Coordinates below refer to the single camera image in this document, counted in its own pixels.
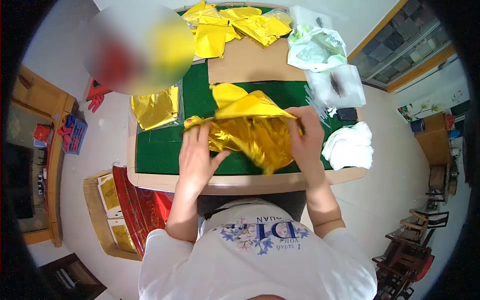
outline white plastic bag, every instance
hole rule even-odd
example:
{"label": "white plastic bag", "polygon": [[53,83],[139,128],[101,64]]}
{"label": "white plastic bag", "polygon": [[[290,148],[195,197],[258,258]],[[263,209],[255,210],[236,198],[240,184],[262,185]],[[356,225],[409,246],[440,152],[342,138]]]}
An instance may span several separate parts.
{"label": "white plastic bag", "polygon": [[321,109],[356,108],[366,104],[363,85],[355,66],[343,65],[323,72],[307,70],[305,77],[313,96],[312,101]]}
{"label": "white plastic bag", "polygon": [[299,69],[321,72],[347,63],[345,43],[335,30],[297,25],[287,40],[287,63]]}
{"label": "white plastic bag", "polygon": [[332,19],[329,16],[311,11],[299,5],[291,6],[288,10],[293,19],[293,26],[309,25],[333,30]]}

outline wooden window frame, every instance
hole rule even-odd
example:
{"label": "wooden window frame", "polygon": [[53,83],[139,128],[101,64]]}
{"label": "wooden window frame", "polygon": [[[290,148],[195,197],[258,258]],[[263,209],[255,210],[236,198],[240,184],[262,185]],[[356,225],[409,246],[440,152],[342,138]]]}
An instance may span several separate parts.
{"label": "wooden window frame", "polygon": [[[351,61],[376,35],[380,30],[385,27],[385,25],[392,20],[396,13],[402,9],[402,7],[407,3],[408,0],[399,0],[397,4],[387,13],[387,15],[379,22],[379,24],[367,35],[367,37],[348,55],[348,61]],[[428,59],[426,62],[416,67],[414,70],[401,77],[400,79],[387,84],[386,91],[392,93],[398,88],[414,81],[418,77],[424,75],[426,72],[433,69],[435,66],[438,66],[441,63],[444,63],[449,57],[456,53],[453,45],[447,46],[445,49]]]}

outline wooden cabinet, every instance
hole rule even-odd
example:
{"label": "wooden cabinet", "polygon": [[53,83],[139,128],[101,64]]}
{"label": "wooden cabinet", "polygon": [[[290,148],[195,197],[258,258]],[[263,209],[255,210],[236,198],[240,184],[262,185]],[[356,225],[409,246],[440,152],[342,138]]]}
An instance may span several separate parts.
{"label": "wooden cabinet", "polygon": [[430,165],[449,165],[452,162],[448,132],[445,128],[444,113],[439,112],[423,118],[425,131],[416,132],[419,142]]}
{"label": "wooden cabinet", "polygon": [[12,105],[53,123],[54,134],[48,152],[45,194],[48,204],[48,228],[25,233],[24,240],[27,244],[52,240],[55,247],[60,247],[60,180],[65,154],[61,148],[62,138],[57,134],[57,130],[62,125],[63,117],[73,111],[75,98],[22,66],[13,88]]}
{"label": "wooden cabinet", "polygon": [[16,106],[54,120],[61,115],[69,96],[22,66],[13,87],[12,102]]}

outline flower wall decoration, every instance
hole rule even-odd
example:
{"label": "flower wall decoration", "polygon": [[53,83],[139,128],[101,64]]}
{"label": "flower wall decoration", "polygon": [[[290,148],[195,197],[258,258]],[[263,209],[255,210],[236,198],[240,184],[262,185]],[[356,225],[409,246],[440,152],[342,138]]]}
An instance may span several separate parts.
{"label": "flower wall decoration", "polygon": [[412,122],[436,114],[447,108],[443,103],[433,103],[430,105],[429,102],[430,100],[423,103],[415,103],[415,105],[410,103],[398,108],[398,111],[408,122]]}

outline green table mat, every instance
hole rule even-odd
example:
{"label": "green table mat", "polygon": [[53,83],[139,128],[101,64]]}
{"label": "green table mat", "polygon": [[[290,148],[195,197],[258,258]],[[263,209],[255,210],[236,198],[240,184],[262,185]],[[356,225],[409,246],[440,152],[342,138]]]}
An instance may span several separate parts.
{"label": "green table mat", "polygon": [[[273,81],[266,83],[237,83],[248,93],[261,90],[279,107],[304,106],[306,81]],[[200,63],[190,67],[183,77],[183,104],[185,118],[196,115],[213,116],[216,103],[208,84],[208,63]],[[325,140],[330,134],[344,125],[352,125],[354,121],[339,121],[336,116],[328,118],[324,126]],[[137,134],[136,171],[137,173],[178,175],[178,156],[181,148],[181,132],[183,126],[172,126],[162,129],[140,132]],[[321,156],[326,170],[332,167]],[[300,172],[295,162],[277,170],[276,173]],[[243,152],[232,152],[215,172],[215,175],[259,175],[263,171],[255,166]]]}

